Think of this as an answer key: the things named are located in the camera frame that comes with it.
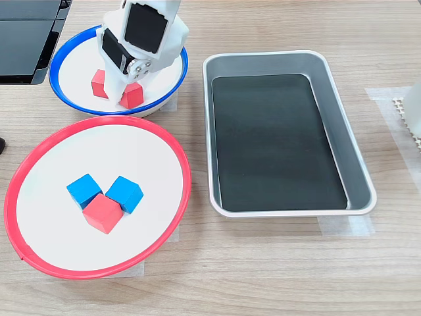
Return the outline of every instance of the red-rimmed plate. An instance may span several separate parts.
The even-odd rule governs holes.
[[[145,194],[110,234],[96,230],[66,186],[90,173],[106,192],[118,176]],[[60,278],[101,278],[144,260],[172,234],[186,210],[191,172],[181,145],[134,117],[95,117],[48,137],[13,176],[5,226],[20,258]]]

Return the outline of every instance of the table surface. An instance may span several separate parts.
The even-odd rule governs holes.
[[[59,46],[100,24],[119,1],[74,1]],[[193,1],[190,67],[165,127],[189,157],[193,189],[180,241],[145,261],[145,275],[68,281],[19,260],[0,222],[1,315],[420,315],[421,199],[365,88],[421,75],[421,6],[411,1]],[[333,72],[378,193],[376,233],[323,236],[317,218],[232,221],[208,202],[201,66],[215,53],[312,49]],[[58,129],[85,119],[48,80],[0,86],[0,204],[20,162]]]

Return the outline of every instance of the red cube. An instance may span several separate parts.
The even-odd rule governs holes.
[[[91,226],[105,234],[108,234],[123,217],[120,204],[103,194],[98,194],[82,213]]]
[[[137,82],[127,85],[124,90],[123,97],[121,98],[120,104],[127,108],[133,109],[143,103],[143,88]]]
[[[92,92],[97,97],[104,97],[105,99],[108,99],[108,96],[104,91],[104,80],[105,71],[98,69],[91,81]]]

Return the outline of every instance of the tray rim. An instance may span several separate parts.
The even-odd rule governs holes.
[[[32,167],[38,162],[38,160],[41,159],[42,156],[44,156],[44,154],[46,154],[51,148],[56,146],[61,141],[89,128],[103,125],[122,124],[142,128],[157,135],[162,140],[164,140],[176,154],[183,173],[183,192],[180,204],[178,206],[178,210],[174,218],[172,219],[172,222],[164,231],[164,233],[146,250],[130,258],[129,260],[126,260],[112,267],[92,271],[73,271],[56,267],[44,261],[25,242],[22,234],[20,233],[19,225],[17,222],[16,204],[23,181],[25,180],[28,173],[31,171]],[[187,155],[180,143],[177,141],[177,139],[163,127],[142,118],[129,117],[124,115],[88,118],[86,120],[82,120],[80,122],[64,127],[58,132],[55,132],[53,135],[49,136],[47,139],[43,140],[39,145],[35,147],[34,150],[30,152],[30,154],[25,158],[25,160],[23,160],[23,162],[20,164],[20,166],[18,167],[18,169],[12,177],[12,180],[9,184],[5,196],[4,222],[6,233],[14,250],[19,255],[19,258],[21,258],[21,260],[25,260],[29,265],[41,272],[44,272],[47,275],[72,280],[102,278],[133,267],[134,265],[149,257],[158,248],[160,248],[179,225],[187,209],[190,193],[191,169],[189,161],[187,159]]]
[[[315,57],[319,58],[326,69],[326,72],[329,77],[330,84],[332,85],[334,95],[339,106],[339,110],[347,129],[348,135],[350,137],[350,141],[353,146],[353,150],[357,156],[359,166],[361,168],[362,173],[364,174],[364,178],[366,180],[368,189],[370,191],[370,201],[367,205],[361,209],[327,209],[327,210],[285,210],[285,211],[229,211],[222,208],[215,199],[214,196],[214,188],[213,188],[213,163],[212,163],[212,140],[211,140],[211,116],[210,116],[210,105],[208,101],[209,96],[209,89],[208,89],[208,64],[220,57],[240,57],[240,56],[267,56],[267,55],[292,55],[292,54],[310,54],[314,55]],[[352,131],[351,124],[347,118],[345,113],[345,109],[343,107],[341,98],[339,96],[339,92],[337,90],[332,72],[330,70],[329,64],[326,58],[311,50],[295,50],[295,51],[273,51],[273,52],[256,52],[256,53],[222,53],[216,54],[208,57],[203,62],[203,89],[204,89],[204,99],[205,99],[205,134],[206,134],[206,150],[207,150],[207,167],[208,167],[208,187],[209,187],[209,200],[210,204],[212,205],[213,209],[220,213],[221,215],[227,218],[237,218],[237,219],[244,219],[244,218],[258,218],[258,217],[317,217],[317,216],[332,216],[332,215],[365,215],[371,212],[374,206],[377,204],[377,193],[374,188],[372,179],[368,172],[366,163],[362,157],[360,149],[357,144],[357,140],[355,139],[355,135]]]

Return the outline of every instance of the white bottle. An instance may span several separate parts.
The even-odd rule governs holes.
[[[421,80],[415,83],[403,99],[403,108],[410,131],[421,138]]]

